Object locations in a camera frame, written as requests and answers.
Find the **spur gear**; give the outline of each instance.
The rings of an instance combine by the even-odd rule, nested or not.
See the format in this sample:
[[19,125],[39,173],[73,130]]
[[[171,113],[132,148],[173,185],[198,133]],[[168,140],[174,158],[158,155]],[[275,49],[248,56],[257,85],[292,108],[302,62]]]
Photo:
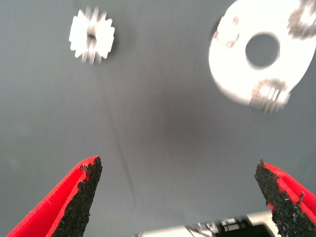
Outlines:
[[300,7],[292,13],[288,28],[293,38],[316,36],[316,1],[303,0]]
[[74,16],[70,29],[70,50],[75,50],[75,57],[82,56],[81,61],[87,59],[90,64],[94,61],[100,63],[102,58],[106,59],[112,49],[114,40],[114,27],[112,19],[106,20],[106,12],[99,15],[98,7],[91,9],[87,6],[85,13],[80,9],[78,16]]

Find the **small gear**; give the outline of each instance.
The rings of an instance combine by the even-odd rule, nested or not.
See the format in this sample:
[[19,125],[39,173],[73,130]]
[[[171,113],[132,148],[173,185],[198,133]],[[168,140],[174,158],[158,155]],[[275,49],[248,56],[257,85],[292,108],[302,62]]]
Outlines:
[[252,91],[250,106],[271,114],[282,109],[289,97],[284,82],[277,79],[262,80]]
[[99,8],[95,7],[93,14],[89,6],[85,13],[80,9],[78,16],[74,16],[70,29],[70,50],[75,50],[75,57],[82,56],[81,61],[87,59],[90,64],[94,61],[100,63],[102,58],[106,59],[112,49],[114,40],[114,27],[112,19],[106,20],[106,12],[98,17]]
[[306,39],[316,36],[316,2],[303,0],[289,19],[289,34],[293,38]]

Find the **gear hole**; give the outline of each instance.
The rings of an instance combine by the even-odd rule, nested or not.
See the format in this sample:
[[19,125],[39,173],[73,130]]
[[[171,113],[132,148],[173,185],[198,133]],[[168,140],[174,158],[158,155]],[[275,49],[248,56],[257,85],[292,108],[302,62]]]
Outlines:
[[266,33],[255,35],[246,46],[248,61],[260,68],[272,65],[279,54],[279,41],[273,35]]

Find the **gray fabric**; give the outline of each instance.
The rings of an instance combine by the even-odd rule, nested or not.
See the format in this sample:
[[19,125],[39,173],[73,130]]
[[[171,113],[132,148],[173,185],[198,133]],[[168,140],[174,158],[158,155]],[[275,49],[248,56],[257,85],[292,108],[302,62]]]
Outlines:
[[[0,2],[0,236],[92,155],[104,168],[87,237],[265,210],[260,159],[316,192],[316,61],[277,115],[227,99],[208,48],[232,2]],[[116,28],[95,66],[68,42],[87,5]]]

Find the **gear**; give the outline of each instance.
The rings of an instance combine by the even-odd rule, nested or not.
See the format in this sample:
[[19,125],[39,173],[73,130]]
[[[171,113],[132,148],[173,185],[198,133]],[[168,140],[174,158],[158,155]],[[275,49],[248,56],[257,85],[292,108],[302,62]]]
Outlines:
[[290,19],[288,28],[293,38],[306,39],[316,36],[316,2],[303,0]]
[[102,12],[100,17],[98,14],[98,7],[95,7],[93,14],[88,6],[85,13],[80,9],[78,16],[73,18],[69,35],[70,50],[76,51],[75,57],[82,56],[81,61],[88,59],[90,64],[94,61],[100,63],[102,58],[106,59],[114,40],[112,19],[105,19],[106,12]]
[[290,97],[286,84],[277,79],[260,81],[252,91],[250,106],[265,113],[274,113],[282,109]]

